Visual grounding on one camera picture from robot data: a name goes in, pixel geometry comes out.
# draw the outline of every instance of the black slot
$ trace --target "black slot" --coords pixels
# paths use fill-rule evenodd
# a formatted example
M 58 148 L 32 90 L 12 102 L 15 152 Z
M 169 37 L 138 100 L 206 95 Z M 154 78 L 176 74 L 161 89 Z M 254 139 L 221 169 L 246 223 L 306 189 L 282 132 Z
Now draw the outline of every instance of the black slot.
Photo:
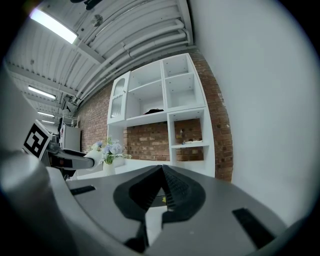
M 74 188 L 74 189 L 70 189 L 70 192 L 72 195 L 79 195 L 79 194 L 83 194 L 92 190 L 95 190 L 96 188 L 94 186 L 82 186 L 82 187 L 78 187 L 78 188 Z
M 257 249 L 264 247 L 275 239 L 248 209 L 241 208 L 233 210 L 232 213 Z

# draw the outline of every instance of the flower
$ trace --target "flower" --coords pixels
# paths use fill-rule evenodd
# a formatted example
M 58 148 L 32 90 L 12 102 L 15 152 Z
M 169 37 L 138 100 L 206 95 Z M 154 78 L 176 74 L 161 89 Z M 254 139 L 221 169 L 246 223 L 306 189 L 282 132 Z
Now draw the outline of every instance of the flower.
M 114 155 L 122 153 L 122 146 L 119 143 L 110 145 L 110 152 Z
M 110 144 L 106 145 L 106 146 L 103 148 L 102 153 L 103 153 L 103 154 L 109 154 L 109 153 L 110 153 L 110 147 L 111 147 Z

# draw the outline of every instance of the ceiling pipe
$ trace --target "ceiling pipe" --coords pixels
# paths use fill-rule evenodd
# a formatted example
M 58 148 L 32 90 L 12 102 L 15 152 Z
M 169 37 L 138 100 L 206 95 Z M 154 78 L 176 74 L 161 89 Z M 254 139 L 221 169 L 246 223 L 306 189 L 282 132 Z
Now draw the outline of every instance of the ceiling pipe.
M 103 79 L 110 71 L 112 71 L 113 69 L 115 69 L 116 67 L 118 67 L 120 64 L 122 64 L 123 62 L 131 59 L 132 57 L 134 57 L 135 55 L 144 52 L 150 48 L 153 48 L 155 46 L 161 45 L 161 44 L 165 44 L 174 40 L 179 40 L 179 39 L 183 39 L 185 38 L 187 35 L 186 33 L 179 33 L 179 34 L 175 34 L 175 35 L 170 35 L 158 40 L 155 40 L 153 42 L 147 43 L 146 45 L 126 54 L 125 56 L 123 56 L 121 59 L 119 59 L 118 61 L 116 61 L 115 63 L 113 63 L 110 67 L 108 67 L 105 71 L 103 71 L 100 76 L 99 79 Z M 97 87 L 101 84 L 102 81 L 98 81 L 98 84 L 96 84 L 95 82 L 93 82 L 92 84 L 90 84 L 90 86 L 84 91 L 84 93 L 81 95 L 81 97 L 78 99 L 77 103 L 80 102 L 80 100 L 82 100 L 85 95 L 87 95 L 88 92 L 90 92 L 90 90 L 93 87 Z
M 185 45 L 185 44 L 189 44 L 189 41 L 182 41 L 182 42 L 175 42 L 175 43 L 172 43 L 172 44 L 168 44 L 168 45 L 165 45 L 163 47 L 160 47 L 160 48 L 157 48 L 157 49 L 154 49 L 154 50 L 151 50 L 151 51 L 148 51 L 147 53 L 143 54 L 143 55 L 140 55 L 139 57 L 127 62 L 125 65 L 121 66 L 120 68 L 116 69 L 115 71 L 113 71 L 112 73 L 110 73 L 108 76 L 105 77 L 105 79 L 103 81 L 101 81 L 99 84 L 97 84 L 94 88 L 92 88 L 82 99 L 80 99 L 79 101 L 77 101 L 77 104 L 80 104 L 82 101 L 84 101 L 90 94 L 93 93 L 93 91 L 95 89 L 97 89 L 97 87 L 99 87 L 102 83 L 108 83 L 110 81 L 106 81 L 108 80 L 110 77 L 112 77 L 114 74 L 116 73 L 119 73 L 121 70 L 123 70 L 124 68 L 126 68 L 127 66 L 131 65 L 132 63 L 144 58 L 144 57 L 147 57 L 149 55 L 152 55 L 156 52 L 160 52 L 162 50 L 165 50 L 165 49 L 168 49 L 168 48 L 173 48 L 173 47 L 176 47 L 176 46 L 180 46 L 180 45 Z
M 138 44 L 149 40 L 151 38 L 157 37 L 159 35 L 168 33 L 168 32 L 172 32 L 175 30 L 180 30 L 183 29 L 185 27 L 185 25 L 178 19 L 175 20 L 176 25 L 173 26 L 168 26 L 162 29 L 159 29 L 157 31 L 151 32 L 149 34 L 146 34 L 136 40 L 134 40 L 133 42 L 125 45 L 123 48 L 121 48 L 120 50 L 118 50 L 117 52 L 115 52 L 113 55 L 111 55 L 109 58 L 107 58 L 93 73 L 92 75 L 88 78 L 88 80 L 82 85 L 82 87 L 80 88 L 80 90 L 77 92 L 76 96 L 72 99 L 72 102 L 75 102 L 77 99 L 79 99 L 80 94 L 82 93 L 82 91 L 84 90 L 84 88 L 92 81 L 92 79 L 95 78 L 95 76 L 106 66 L 108 65 L 110 62 L 112 62 L 115 58 L 117 58 L 118 56 L 120 56 L 121 54 L 123 54 L 124 52 L 128 51 L 129 49 L 131 49 L 132 47 L 137 46 Z

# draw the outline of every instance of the ceiling light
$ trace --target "ceiling light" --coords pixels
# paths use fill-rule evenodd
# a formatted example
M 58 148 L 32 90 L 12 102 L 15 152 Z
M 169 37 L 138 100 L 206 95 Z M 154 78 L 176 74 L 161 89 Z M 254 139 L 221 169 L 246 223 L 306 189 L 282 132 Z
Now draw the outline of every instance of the ceiling light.
M 52 118 L 55 117 L 53 114 L 42 113 L 42 112 L 39 112 L 39 111 L 38 111 L 38 113 L 39 113 L 40 115 L 45 115 L 45 116 L 49 116 L 49 117 L 52 117 Z
M 72 44 L 77 38 L 77 35 L 75 33 L 73 33 L 60 22 L 58 22 L 57 20 L 55 20 L 54 18 L 52 18 L 51 16 L 49 16 L 41 10 L 34 9 L 29 16 L 32 20 L 50 29 L 52 32 L 62 37 L 70 44 Z
M 42 120 L 42 122 L 50 123 L 50 124 L 54 124 L 55 123 L 55 122 L 50 122 L 50 121 L 45 121 L 45 120 Z
M 33 91 L 33 92 L 35 92 L 37 94 L 41 94 L 41 95 L 47 96 L 47 97 L 49 97 L 51 99 L 54 99 L 54 100 L 56 99 L 55 95 L 47 93 L 47 92 L 45 92 L 43 90 L 36 89 L 36 88 L 34 88 L 34 87 L 30 86 L 30 85 L 28 86 L 28 88 L 29 88 L 30 91 Z

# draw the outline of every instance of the cabinet door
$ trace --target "cabinet door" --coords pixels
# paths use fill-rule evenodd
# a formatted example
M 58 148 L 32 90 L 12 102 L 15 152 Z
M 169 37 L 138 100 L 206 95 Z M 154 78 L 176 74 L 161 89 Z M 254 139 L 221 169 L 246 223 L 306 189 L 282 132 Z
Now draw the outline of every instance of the cabinet door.
M 125 73 L 113 82 L 109 101 L 107 120 L 108 124 L 124 121 L 126 119 L 126 106 L 130 73 L 130 71 Z

